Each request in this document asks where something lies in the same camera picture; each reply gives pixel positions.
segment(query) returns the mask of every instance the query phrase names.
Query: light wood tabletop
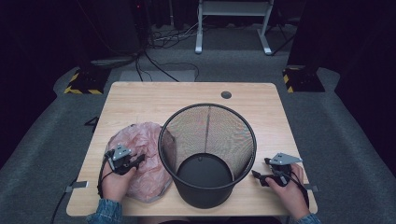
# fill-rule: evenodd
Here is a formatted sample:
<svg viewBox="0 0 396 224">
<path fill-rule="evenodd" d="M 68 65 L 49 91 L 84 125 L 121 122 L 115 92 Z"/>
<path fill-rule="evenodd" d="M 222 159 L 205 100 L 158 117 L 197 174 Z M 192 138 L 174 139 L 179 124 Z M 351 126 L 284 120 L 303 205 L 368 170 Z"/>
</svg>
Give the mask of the light wood tabletop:
<svg viewBox="0 0 396 224">
<path fill-rule="evenodd" d="M 230 99 L 221 97 L 223 91 Z M 224 105 L 240 114 L 251 126 L 257 140 L 253 170 L 270 175 L 264 158 L 283 152 L 300 157 L 276 86 L 271 83 L 223 82 L 115 82 L 107 96 L 78 181 L 88 181 L 87 188 L 74 189 L 67 205 L 69 216 L 87 216 L 96 211 L 99 195 L 97 179 L 106 150 L 114 134 L 134 123 L 164 123 L 179 109 L 188 105 L 212 103 Z M 310 211 L 318 206 L 308 191 Z M 219 206 L 199 209 L 185 203 L 174 183 L 153 203 L 141 203 L 125 197 L 125 216 L 285 216 L 287 210 L 270 188 L 248 174 L 233 188 L 231 196 Z"/>
</svg>

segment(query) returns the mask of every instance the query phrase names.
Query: black wire mesh basket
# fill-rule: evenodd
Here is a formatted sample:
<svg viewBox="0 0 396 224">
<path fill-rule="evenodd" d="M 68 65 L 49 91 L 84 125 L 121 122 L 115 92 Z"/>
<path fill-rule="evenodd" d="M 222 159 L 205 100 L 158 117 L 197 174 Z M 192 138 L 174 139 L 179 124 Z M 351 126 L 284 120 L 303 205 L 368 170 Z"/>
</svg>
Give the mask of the black wire mesh basket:
<svg viewBox="0 0 396 224">
<path fill-rule="evenodd" d="M 248 122 L 223 105 L 190 105 L 160 132 L 163 166 L 183 200 L 198 208 L 224 203 L 253 166 L 256 138 Z"/>
</svg>

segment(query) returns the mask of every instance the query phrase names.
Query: crumpled bag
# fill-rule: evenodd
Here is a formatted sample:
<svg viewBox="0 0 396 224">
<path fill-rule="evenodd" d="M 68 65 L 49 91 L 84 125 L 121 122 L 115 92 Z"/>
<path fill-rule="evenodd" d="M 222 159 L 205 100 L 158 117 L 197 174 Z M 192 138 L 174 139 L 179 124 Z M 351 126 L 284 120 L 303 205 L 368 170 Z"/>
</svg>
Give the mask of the crumpled bag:
<svg viewBox="0 0 396 224">
<path fill-rule="evenodd" d="M 172 182 L 172 177 L 163 167 L 158 155 L 158 138 L 161 126 L 153 122 L 128 126 L 110 138 L 106 151 L 121 144 L 131 149 L 131 161 L 142 154 L 145 160 L 140 162 L 130 182 L 127 196 L 143 203 L 152 203 L 160 199 Z"/>
</svg>

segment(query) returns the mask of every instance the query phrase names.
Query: blue sleeve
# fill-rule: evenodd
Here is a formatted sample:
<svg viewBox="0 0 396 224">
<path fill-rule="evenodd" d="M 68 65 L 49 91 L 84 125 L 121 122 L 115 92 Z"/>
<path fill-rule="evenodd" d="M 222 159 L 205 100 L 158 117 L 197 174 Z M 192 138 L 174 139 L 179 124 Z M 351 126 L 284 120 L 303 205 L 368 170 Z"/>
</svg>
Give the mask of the blue sleeve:
<svg viewBox="0 0 396 224">
<path fill-rule="evenodd" d="M 122 220 L 121 204 L 101 199 L 96 213 L 87 216 L 86 219 L 89 224 L 120 224 Z"/>
<path fill-rule="evenodd" d="M 320 224 L 321 222 L 315 214 L 309 214 L 309 215 L 306 215 L 305 217 L 300 218 L 296 223 L 297 224 Z"/>
</svg>

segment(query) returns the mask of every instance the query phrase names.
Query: black curtain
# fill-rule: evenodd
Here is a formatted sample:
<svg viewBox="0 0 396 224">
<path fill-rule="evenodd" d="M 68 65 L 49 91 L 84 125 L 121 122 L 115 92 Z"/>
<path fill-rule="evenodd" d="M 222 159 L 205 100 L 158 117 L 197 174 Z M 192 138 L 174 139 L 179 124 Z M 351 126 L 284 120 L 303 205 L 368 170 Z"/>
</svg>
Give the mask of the black curtain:
<svg viewBox="0 0 396 224">
<path fill-rule="evenodd" d="M 308 0 L 288 64 L 340 74 L 335 92 L 396 175 L 396 2 Z"/>
</svg>

